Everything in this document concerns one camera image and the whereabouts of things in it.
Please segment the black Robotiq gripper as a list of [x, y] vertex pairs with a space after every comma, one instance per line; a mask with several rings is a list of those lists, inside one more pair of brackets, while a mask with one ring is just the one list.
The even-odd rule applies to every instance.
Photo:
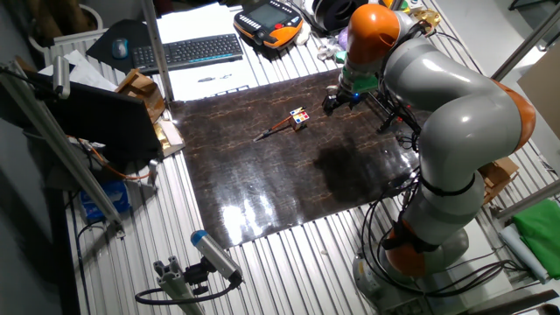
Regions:
[[339, 85], [329, 86], [328, 95], [322, 107], [326, 116], [331, 116], [335, 109], [348, 104], [350, 109], [366, 99], [365, 93], [355, 93]]

